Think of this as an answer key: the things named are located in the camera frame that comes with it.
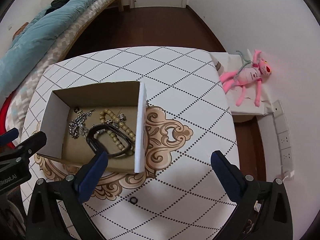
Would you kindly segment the red sheet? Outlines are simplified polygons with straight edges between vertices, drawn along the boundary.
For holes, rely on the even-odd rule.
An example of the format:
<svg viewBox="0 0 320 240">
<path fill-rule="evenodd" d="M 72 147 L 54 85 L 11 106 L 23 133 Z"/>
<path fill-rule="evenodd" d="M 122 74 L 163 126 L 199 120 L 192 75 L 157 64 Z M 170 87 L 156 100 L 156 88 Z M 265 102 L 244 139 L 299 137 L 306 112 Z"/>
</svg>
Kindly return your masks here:
<svg viewBox="0 0 320 240">
<path fill-rule="evenodd" d="M 3 106 L 1 108 L 1 123 L 0 123 L 0 129 L 1 129 L 1 135 L 3 135 L 5 132 L 7 132 L 6 128 L 5 128 L 5 120 L 6 120 L 6 116 L 7 116 L 7 112 L 9 109 L 9 105 L 12 101 L 14 93 L 11 93 L 10 96 L 5 100 L 5 102 L 3 103 Z M 1 153 L 5 152 L 6 150 L 9 149 L 14 149 L 15 146 L 13 145 L 13 143 L 9 143 L 7 145 L 3 145 L 1 146 Z"/>
</svg>

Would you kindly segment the checkered grey white blanket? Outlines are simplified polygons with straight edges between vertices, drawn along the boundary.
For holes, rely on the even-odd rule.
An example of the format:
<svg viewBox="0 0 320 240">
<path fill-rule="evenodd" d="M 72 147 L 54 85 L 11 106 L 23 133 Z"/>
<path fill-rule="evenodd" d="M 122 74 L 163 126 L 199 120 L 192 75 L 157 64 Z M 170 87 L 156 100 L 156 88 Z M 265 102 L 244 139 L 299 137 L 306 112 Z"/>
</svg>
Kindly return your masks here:
<svg viewBox="0 0 320 240">
<path fill-rule="evenodd" d="M 46 68 L 62 61 L 73 44 L 88 27 L 88 25 L 106 8 L 109 0 L 96 0 L 91 4 L 52 44 L 44 57 L 40 59 L 23 82 L 13 91 L 14 95 L 9 105 L 5 120 L 6 130 L 17 128 L 22 133 L 22 127 L 27 114 L 28 106 Z"/>
</svg>

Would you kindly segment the white cardboard box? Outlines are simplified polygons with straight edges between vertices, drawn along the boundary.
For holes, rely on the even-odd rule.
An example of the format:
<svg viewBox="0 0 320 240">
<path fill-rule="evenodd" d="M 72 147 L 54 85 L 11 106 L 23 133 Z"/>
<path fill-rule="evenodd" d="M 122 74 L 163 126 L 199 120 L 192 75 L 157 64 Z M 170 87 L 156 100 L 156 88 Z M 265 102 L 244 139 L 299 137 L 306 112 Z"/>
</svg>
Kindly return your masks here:
<svg viewBox="0 0 320 240">
<path fill-rule="evenodd" d="M 38 154 L 80 167 L 101 148 L 108 154 L 107 172 L 142 173 L 145 115 L 146 87 L 142 82 L 53 90 L 40 123 L 47 141 Z"/>
</svg>

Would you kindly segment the white power strip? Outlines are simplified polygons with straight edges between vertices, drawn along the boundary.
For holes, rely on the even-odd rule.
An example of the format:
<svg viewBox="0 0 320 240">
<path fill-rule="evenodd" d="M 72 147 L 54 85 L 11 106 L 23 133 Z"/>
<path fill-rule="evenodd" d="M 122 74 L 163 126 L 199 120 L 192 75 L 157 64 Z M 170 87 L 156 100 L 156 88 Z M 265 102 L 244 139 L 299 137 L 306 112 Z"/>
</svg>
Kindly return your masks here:
<svg viewBox="0 0 320 240">
<path fill-rule="evenodd" d="M 273 122 L 280 150 L 281 176 L 283 180 L 294 180 L 295 166 L 289 126 L 280 100 L 273 104 Z"/>
</svg>

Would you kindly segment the white patterned tablecloth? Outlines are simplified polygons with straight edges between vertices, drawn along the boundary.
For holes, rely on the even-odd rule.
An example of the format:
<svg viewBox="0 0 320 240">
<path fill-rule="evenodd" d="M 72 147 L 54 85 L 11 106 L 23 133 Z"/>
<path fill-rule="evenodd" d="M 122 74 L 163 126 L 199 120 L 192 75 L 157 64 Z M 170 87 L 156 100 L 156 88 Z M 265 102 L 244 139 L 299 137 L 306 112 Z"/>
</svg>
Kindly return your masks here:
<svg viewBox="0 0 320 240">
<path fill-rule="evenodd" d="M 210 166 L 220 150 L 239 163 L 233 118 L 210 54 L 131 47 L 49 66 L 37 85 L 22 139 L 39 130 L 51 91 L 99 82 L 146 86 L 146 171 L 108 173 L 84 204 L 106 239 L 213 239 L 233 210 Z"/>
</svg>

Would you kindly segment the brown object behind quilt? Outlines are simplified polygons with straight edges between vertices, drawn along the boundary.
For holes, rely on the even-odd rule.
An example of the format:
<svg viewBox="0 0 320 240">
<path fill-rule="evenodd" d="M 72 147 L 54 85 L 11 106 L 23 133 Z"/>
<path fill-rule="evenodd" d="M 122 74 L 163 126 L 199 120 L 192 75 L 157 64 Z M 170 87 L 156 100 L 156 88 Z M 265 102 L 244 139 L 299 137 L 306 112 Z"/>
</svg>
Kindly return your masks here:
<svg viewBox="0 0 320 240">
<path fill-rule="evenodd" d="M 12 36 L 12 39 L 14 40 L 14 38 L 19 35 L 22 31 L 24 31 L 24 29 L 26 28 L 26 26 L 28 25 L 28 22 L 25 22 L 23 25 L 20 26 L 20 28 L 14 33 L 14 35 Z"/>
</svg>

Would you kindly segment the pink panther plush toy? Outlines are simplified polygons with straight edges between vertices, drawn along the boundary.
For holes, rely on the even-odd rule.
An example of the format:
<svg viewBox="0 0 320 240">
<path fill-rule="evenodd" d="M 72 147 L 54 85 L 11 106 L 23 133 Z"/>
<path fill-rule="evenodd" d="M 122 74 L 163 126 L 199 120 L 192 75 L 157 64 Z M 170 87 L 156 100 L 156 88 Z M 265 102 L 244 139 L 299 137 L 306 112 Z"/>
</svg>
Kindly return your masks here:
<svg viewBox="0 0 320 240">
<path fill-rule="evenodd" d="M 227 94 L 227 92 L 233 87 L 241 87 L 241 95 L 235 103 L 236 106 L 240 106 L 246 95 L 246 87 L 255 83 L 257 88 L 254 105 L 259 107 L 261 102 L 263 79 L 272 74 L 272 68 L 268 62 L 261 57 L 261 50 L 254 50 L 252 60 L 246 60 L 242 52 L 238 51 L 238 53 L 242 61 L 244 61 L 244 64 L 239 70 L 225 72 L 220 76 L 223 90 Z"/>
</svg>

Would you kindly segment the teal quilt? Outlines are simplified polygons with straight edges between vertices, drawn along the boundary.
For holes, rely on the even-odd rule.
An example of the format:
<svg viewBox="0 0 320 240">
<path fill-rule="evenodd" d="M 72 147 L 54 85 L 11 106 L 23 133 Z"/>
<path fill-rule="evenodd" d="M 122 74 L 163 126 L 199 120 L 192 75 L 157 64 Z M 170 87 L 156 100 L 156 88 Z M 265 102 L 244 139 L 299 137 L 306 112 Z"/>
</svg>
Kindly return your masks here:
<svg viewBox="0 0 320 240">
<path fill-rule="evenodd" d="M 42 16 L 17 37 L 1 58 L 1 104 L 62 34 L 96 0 L 70 0 Z"/>
</svg>

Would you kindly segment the white side box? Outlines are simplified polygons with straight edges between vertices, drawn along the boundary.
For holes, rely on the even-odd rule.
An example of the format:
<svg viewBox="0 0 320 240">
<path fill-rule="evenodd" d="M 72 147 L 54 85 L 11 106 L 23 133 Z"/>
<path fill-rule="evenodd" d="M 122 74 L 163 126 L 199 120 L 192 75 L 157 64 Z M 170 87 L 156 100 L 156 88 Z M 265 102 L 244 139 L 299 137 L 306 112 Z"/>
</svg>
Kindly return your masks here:
<svg viewBox="0 0 320 240">
<path fill-rule="evenodd" d="M 237 54 L 210 52 L 214 66 L 221 76 L 227 72 L 238 71 L 240 67 L 252 59 L 251 53 L 245 54 L 238 52 Z M 257 93 L 257 84 L 250 83 L 244 88 L 233 85 L 226 93 L 227 101 L 233 115 L 268 115 L 274 112 L 274 107 L 266 86 L 261 88 L 260 105 L 257 107 L 255 97 Z"/>
</svg>

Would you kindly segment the wooden bed frame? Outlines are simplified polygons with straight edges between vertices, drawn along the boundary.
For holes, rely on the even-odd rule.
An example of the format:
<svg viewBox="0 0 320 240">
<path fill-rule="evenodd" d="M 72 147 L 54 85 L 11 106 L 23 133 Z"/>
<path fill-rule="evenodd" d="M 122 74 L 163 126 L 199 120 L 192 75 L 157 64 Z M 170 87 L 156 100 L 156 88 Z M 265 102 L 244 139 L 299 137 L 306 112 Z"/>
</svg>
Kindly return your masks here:
<svg viewBox="0 0 320 240">
<path fill-rule="evenodd" d="M 123 12 L 124 11 L 123 0 L 109 0 L 105 8 L 106 9 L 117 8 L 119 12 Z"/>
</svg>

